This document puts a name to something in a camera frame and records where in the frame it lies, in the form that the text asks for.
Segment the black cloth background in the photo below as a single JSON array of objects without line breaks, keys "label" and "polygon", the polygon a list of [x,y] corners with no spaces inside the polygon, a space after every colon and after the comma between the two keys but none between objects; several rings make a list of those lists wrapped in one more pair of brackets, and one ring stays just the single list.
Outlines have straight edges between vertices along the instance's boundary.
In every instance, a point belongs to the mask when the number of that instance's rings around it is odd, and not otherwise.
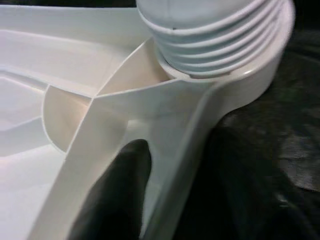
[{"label": "black cloth background", "polygon": [[[296,191],[320,208],[320,17],[315,0],[295,0],[296,24],[270,88],[255,102],[226,115],[213,138],[223,149],[207,149],[175,233],[175,240],[238,239],[226,189],[217,176],[219,161],[257,162],[278,166]],[[0,0],[0,4],[72,7],[135,7],[132,0]],[[248,141],[240,152],[238,141]]]}]

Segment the white plastic tray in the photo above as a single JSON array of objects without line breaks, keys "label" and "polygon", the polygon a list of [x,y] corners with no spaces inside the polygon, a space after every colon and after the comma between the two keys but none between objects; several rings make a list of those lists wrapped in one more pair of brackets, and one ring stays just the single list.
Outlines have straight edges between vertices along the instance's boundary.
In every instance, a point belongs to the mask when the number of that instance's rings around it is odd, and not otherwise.
[{"label": "white plastic tray", "polygon": [[272,81],[290,1],[283,15],[254,62],[194,80],[170,79],[135,9],[1,6],[0,239],[65,239],[90,187],[137,138],[153,164],[141,238],[171,239],[209,129]]}]

